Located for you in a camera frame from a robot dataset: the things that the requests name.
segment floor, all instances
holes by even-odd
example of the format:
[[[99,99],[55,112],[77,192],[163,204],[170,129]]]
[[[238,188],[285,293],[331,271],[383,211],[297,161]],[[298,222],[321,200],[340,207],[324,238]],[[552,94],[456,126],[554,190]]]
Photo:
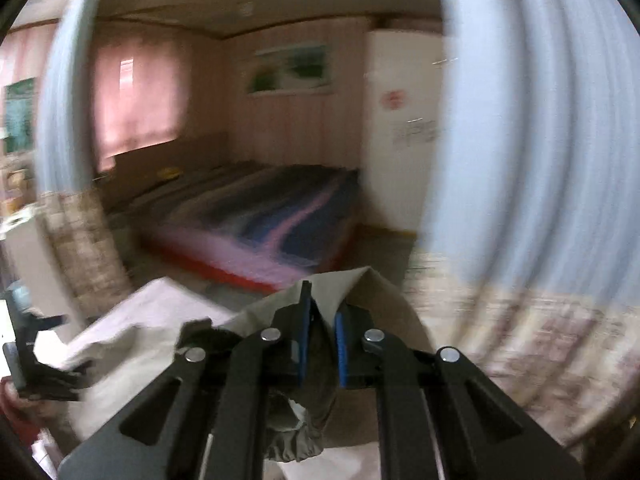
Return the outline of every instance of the floor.
[[[396,286],[401,286],[415,238],[384,231],[366,231],[356,236],[340,268],[371,266]],[[168,276],[208,300],[239,312],[264,295],[200,276],[165,263],[151,254],[139,254],[132,280],[139,288],[152,279]]]

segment blue gripper pad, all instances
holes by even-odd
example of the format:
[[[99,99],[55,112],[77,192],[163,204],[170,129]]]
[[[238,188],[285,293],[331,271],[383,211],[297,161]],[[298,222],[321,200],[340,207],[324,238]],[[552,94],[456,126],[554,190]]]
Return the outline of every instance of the blue gripper pad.
[[[309,350],[309,329],[311,326],[311,303],[313,300],[309,302],[309,304],[305,305],[304,314],[303,314],[303,328],[302,334],[300,335],[300,345],[298,346],[298,381],[299,384],[302,384],[302,381],[305,380],[306,377],[306,362],[308,358],[308,350]]]
[[[349,355],[341,312],[338,312],[335,316],[335,344],[338,349],[338,377],[340,378],[340,387],[346,388]]]

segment white door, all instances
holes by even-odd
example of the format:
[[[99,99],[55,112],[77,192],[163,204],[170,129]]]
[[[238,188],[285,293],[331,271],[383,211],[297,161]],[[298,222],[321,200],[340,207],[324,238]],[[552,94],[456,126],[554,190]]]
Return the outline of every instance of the white door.
[[[443,39],[376,30],[368,41],[365,223],[416,232],[438,131]]]

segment wooden baseboard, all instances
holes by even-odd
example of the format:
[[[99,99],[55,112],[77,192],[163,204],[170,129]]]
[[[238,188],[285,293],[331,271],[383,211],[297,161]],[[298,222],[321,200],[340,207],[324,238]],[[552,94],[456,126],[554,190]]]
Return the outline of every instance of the wooden baseboard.
[[[356,227],[356,231],[358,233],[362,233],[366,235],[395,235],[395,236],[403,236],[405,238],[418,237],[418,233],[416,231],[389,229],[388,227],[368,225],[368,224],[358,224]]]

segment black metal bracket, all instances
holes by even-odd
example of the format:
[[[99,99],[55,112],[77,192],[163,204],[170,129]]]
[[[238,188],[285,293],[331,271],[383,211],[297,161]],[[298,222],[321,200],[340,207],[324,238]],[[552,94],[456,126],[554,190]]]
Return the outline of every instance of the black metal bracket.
[[[579,464],[461,352],[412,351],[344,305],[340,384],[378,392],[383,480],[579,480]]]
[[[174,362],[64,459],[59,478],[260,479],[268,388],[302,382],[315,312],[304,282],[298,303],[245,339],[188,323]]]
[[[51,330],[65,322],[64,316],[39,317],[30,312],[29,295],[20,282],[5,290],[15,342],[2,345],[4,358],[11,372],[14,387],[20,397],[32,400],[78,400],[78,390],[91,362],[83,362],[73,370],[59,370],[36,359],[33,347],[38,332]]]
[[[259,480],[268,389],[302,384],[311,285],[245,339],[185,325],[174,362],[63,461],[61,480]],[[375,388],[383,480],[580,480],[577,462],[457,349],[411,350],[367,310],[335,319],[343,388]]]

